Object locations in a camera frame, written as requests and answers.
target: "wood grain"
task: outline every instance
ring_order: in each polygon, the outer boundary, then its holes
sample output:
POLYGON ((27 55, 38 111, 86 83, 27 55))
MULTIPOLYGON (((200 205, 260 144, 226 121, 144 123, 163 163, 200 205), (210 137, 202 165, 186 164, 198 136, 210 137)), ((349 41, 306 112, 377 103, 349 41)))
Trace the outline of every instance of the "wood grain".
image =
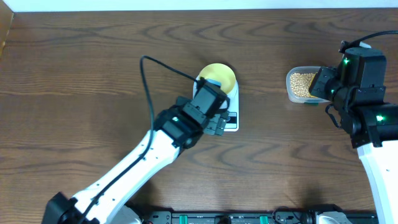
MULTIPOLYGON (((285 76, 336 65, 341 40, 398 29, 398 9, 16 14, 0 62, 0 223, 38 223, 47 200, 90 185, 149 128, 139 57, 191 75, 224 62, 239 82, 241 127, 205 136, 156 174, 133 202, 175 210, 272 210, 335 203, 374 210, 348 135, 325 105, 294 104, 285 76)), ((398 41, 369 44, 388 59, 398 101, 398 41)), ((192 83, 146 62, 155 110, 192 83)))

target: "white wall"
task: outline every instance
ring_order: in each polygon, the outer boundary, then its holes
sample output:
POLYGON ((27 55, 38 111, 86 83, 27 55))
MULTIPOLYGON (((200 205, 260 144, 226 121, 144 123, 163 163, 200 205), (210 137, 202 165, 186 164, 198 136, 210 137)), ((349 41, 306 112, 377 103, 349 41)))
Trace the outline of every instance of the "white wall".
POLYGON ((398 0, 3 0, 14 12, 398 7, 398 0))

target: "transparent container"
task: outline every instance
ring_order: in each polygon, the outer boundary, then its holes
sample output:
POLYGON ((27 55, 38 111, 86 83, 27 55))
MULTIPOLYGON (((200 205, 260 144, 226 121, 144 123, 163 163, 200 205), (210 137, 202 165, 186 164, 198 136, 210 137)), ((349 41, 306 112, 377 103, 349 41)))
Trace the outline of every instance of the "transparent container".
POLYGON ((319 66, 305 66, 305 67, 295 67, 286 76, 286 89, 287 94, 291 102, 294 103, 326 103, 328 100, 321 98, 310 98, 310 97, 299 97, 293 93, 292 86, 290 85, 290 76, 293 73, 306 74, 306 73, 317 73, 319 71, 319 66))

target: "green led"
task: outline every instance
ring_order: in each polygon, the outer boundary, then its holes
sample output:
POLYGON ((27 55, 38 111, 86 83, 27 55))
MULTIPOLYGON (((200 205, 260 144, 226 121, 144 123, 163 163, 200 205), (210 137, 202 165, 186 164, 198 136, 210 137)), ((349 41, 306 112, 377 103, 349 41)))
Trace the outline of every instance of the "green led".
POLYGON ((376 116, 376 120, 377 121, 383 121, 385 119, 385 117, 381 116, 381 115, 377 115, 376 116))

